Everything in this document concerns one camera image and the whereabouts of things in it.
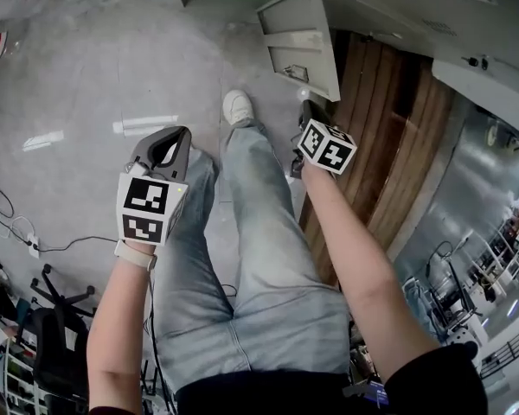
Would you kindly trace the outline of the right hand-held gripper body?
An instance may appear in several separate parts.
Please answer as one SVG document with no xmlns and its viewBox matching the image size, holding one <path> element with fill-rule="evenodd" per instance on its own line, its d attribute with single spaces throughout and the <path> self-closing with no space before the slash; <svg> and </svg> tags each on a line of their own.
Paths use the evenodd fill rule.
<svg viewBox="0 0 519 415">
<path fill-rule="evenodd" d="M 305 162 L 341 175 L 357 150 L 352 136 L 331 126 L 327 111 L 310 99 L 302 103 L 298 125 L 302 134 L 293 150 L 291 176 L 300 179 Z"/>
</svg>

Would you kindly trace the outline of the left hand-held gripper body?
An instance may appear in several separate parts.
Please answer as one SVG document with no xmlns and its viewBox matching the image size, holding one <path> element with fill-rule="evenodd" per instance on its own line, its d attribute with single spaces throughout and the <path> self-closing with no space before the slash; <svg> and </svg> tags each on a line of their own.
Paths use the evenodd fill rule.
<svg viewBox="0 0 519 415">
<path fill-rule="evenodd" d="M 189 185 L 191 132 L 165 127 L 142 138 L 119 175 L 119 237 L 153 246 L 166 243 L 181 215 Z"/>
</svg>

